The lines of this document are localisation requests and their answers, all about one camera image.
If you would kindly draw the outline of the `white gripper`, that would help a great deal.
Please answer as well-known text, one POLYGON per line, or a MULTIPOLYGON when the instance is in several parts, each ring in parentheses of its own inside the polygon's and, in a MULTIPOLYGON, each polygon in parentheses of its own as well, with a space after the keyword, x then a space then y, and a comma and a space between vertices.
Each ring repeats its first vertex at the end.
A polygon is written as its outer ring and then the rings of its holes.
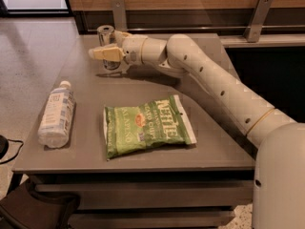
POLYGON ((120 62, 123 59, 128 65, 142 65, 142 48, 148 39, 146 35, 132 34, 126 31, 114 31, 117 46, 96 47, 89 49, 92 59, 120 62))

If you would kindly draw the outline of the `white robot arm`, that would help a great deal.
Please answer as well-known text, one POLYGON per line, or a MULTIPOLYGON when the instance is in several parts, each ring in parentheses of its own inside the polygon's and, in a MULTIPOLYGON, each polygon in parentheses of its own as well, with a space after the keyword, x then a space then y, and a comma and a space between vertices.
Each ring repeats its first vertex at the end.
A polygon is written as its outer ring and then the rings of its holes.
POLYGON ((225 71, 185 34, 161 40, 116 31, 114 38, 89 50, 90 57, 150 65, 173 77, 189 74, 257 148, 253 229, 305 229, 305 124, 225 71))

